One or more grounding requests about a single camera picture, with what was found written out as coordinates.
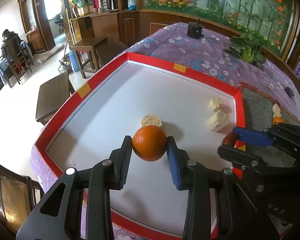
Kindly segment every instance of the floral tablecloth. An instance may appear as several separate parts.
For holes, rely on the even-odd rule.
[[[300,120],[300,95],[290,78],[277,66],[267,60],[259,69],[223,50],[229,48],[229,37],[203,29],[204,37],[195,40],[186,35],[187,29],[186,23],[166,26],[126,51],[190,67],[235,87],[244,82],[278,100]],[[286,87],[293,90],[294,98],[288,97],[284,91]]]

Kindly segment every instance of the red border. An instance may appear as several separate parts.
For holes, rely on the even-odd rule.
[[[41,154],[45,163],[50,167],[51,171],[57,176],[60,177],[62,175],[61,169],[53,162],[53,160],[49,157],[46,152],[46,148],[53,136],[58,132],[59,128],[66,121],[66,119],[72,114],[72,112],[79,106],[80,103],[98,86],[105,80],[111,73],[113,73],[117,68],[119,68],[124,62],[127,60],[136,61],[139,63],[155,66],[158,68],[162,68],[168,70],[170,72],[177,73],[179,75],[191,78],[193,80],[205,83],[211,87],[214,87],[218,90],[223,91],[234,97],[235,106],[236,106],[236,124],[240,127],[245,127],[244,121],[244,111],[243,111],[243,102],[240,90],[209,75],[198,72],[191,68],[186,68],[184,73],[174,69],[175,64],[169,61],[165,61],[162,59],[144,56],[140,54],[126,52],[121,56],[117,57],[109,64],[104,66],[102,69],[98,71],[94,76],[92,76],[88,81],[88,85],[90,87],[90,92],[88,92],[83,98],[81,98],[78,92],[75,92],[64,104],[61,108],[56,112],[53,118],[48,122],[41,135],[38,137],[37,141],[34,143],[37,147],[39,153]],[[180,240],[180,237],[166,235],[164,233],[160,233],[149,228],[145,228],[139,224],[136,224],[114,212],[111,212],[112,221],[119,226],[135,233],[140,236],[153,239],[153,240]],[[216,227],[211,233],[211,238],[215,238],[216,235]]]

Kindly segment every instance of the potted plant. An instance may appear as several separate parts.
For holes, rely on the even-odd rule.
[[[262,55],[264,53],[262,45],[253,40],[251,33],[244,33],[240,37],[233,36],[230,41],[229,49],[224,49],[225,51],[253,65],[266,63],[266,58]]]

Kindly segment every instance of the cardboard box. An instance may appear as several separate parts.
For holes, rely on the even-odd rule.
[[[93,13],[93,4],[82,7],[82,8],[77,8],[77,9],[78,9],[79,16],[84,16],[84,15]]]

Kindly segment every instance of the purple tablecloth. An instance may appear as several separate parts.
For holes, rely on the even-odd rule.
[[[263,64],[264,69],[243,62],[223,51],[228,48],[229,38],[203,29],[204,38],[199,40],[186,36],[188,24],[177,23],[157,31],[153,35],[137,42],[126,51],[157,57],[183,66],[193,68],[211,75],[232,86],[239,82],[251,85],[284,105],[300,120],[300,95],[289,77],[269,60]],[[290,87],[294,98],[288,97],[284,89]],[[57,180],[36,147],[33,146],[30,165],[45,192]],[[117,240],[147,240],[113,224]],[[85,217],[82,219],[82,235],[85,235]]]

